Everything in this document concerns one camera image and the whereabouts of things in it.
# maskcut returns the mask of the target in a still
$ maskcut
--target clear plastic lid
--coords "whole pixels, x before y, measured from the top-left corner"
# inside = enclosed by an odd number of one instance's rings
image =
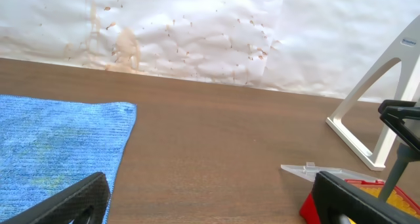
[[[358,179],[368,182],[380,181],[381,179],[361,174],[355,171],[350,171],[341,168],[323,168],[315,166],[314,162],[307,162],[306,166],[281,165],[281,168],[292,174],[295,174],[303,179],[314,182],[315,176],[320,171],[328,171],[340,179]]]

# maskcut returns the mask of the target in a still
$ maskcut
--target brown surface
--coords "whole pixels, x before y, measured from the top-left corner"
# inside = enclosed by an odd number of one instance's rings
[[[108,223],[302,223],[311,183],[280,164],[372,172],[326,125],[340,100],[0,59],[0,93],[78,102],[128,101],[138,117]],[[345,118],[369,144],[377,104]],[[418,164],[399,186],[420,200]]]

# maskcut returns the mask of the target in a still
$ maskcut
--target brown tabletop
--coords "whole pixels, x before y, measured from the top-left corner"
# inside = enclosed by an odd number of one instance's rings
[[[339,99],[0,59],[0,93],[77,102],[127,101],[137,121],[108,223],[302,223],[312,183],[281,164],[370,171],[325,123]],[[370,147],[378,104],[344,123]],[[398,186],[420,201],[410,164]]]

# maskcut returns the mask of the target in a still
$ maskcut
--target white plastic stand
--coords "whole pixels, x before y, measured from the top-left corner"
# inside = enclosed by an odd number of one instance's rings
[[[327,118],[327,124],[342,138],[359,158],[372,170],[381,171],[395,140],[395,133],[387,126],[382,128],[375,150],[372,152],[360,142],[342,123],[341,118],[350,110],[364,92],[385,72],[401,62],[401,74],[395,92],[395,100],[411,101],[420,81],[420,16],[391,43],[366,75],[339,107]]]

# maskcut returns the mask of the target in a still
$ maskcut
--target blue cloth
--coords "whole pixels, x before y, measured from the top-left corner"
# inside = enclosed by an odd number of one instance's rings
[[[136,112],[128,102],[0,95],[0,222],[96,171],[112,192]]]

